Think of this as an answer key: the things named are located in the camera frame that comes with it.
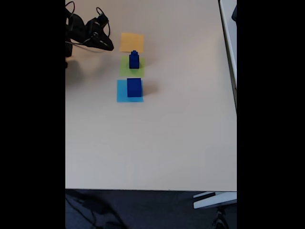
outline blue lego brick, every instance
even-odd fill
[[[129,55],[129,68],[140,68],[140,58],[136,50]]]
[[[142,84],[140,78],[127,78],[127,96],[128,97],[142,96]]]
[[[144,102],[144,101],[143,101],[143,97],[128,97],[127,80],[118,80],[117,102],[133,103],[133,102]]]

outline small blue block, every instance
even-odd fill
[[[127,96],[128,97],[142,96],[142,84],[140,78],[127,78]]]
[[[129,68],[140,68],[140,57],[136,50],[129,55]]]

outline white table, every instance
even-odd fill
[[[115,49],[74,46],[67,58],[65,187],[236,191],[237,116],[217,0],[75,5],[85,23],[102,8]],[[116,102],[122,32],[145,35],[143,103]]]

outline black cable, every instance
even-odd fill
[[[91,210],[91,214],[92,214],[92,217],[93,217],[93,225],[96,225],[96,217],[95,217],[95,214],[92,210]]]
[[[97,228],[97,226],[95,225],[95,223],[91,222],[90,219],[88,219],[87,217],[85,217],[84,214],[82,214],[81,211],[79,211],[75,206],[73,206],[73,205],[68,201],[67,198],[66,198],[66,201],[67,201],[68,204],[69,204],[75,211],[77,211],[85,220],[87,220],[90,224],[92,224],[92,226],[94,226],[94,227]]]
[[[101,15],[101,14],[99,13],[98,10],[100,10],[100,11],[102,12],[102,14],[104,14],[104,12],[101,10],[100,7],[97,7],[97,8],[96,8],[96,11],[97,11],[97,13],[98,13],[99,15]],[[108,21],[107,25],[108,25],[108,29],[109,29],[109,33],[108,33],[108,37],[109,37],[109,36],[110,36],[110,25],[109,25],[109,21]]]
[[[74,13],[74,11],[75,11],[75,3],[74,3],[74,1],[69,1],[67,4],[66,4],[66,7],[67,7],[67,5],[69,5],[70,3],[73,3],[73,11],[72,11],[72,13],[71,13],[71,15]]]

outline dark carpet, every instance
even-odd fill
[[[178,191],[119,191],[78,190],[107,202],[120,216],[128,229],[213,229],[217,208],[194,209],[192,198],[199,192]],[[88,219],[91,212],[74,201],[67,199]],[[223,206],[224,218],[229,229],[236,229],[237,204]],[[106,222],[117,222],[111,214],[95,214],[97,226]],[[93,229],[78,212],[66,202],[66,229]]]

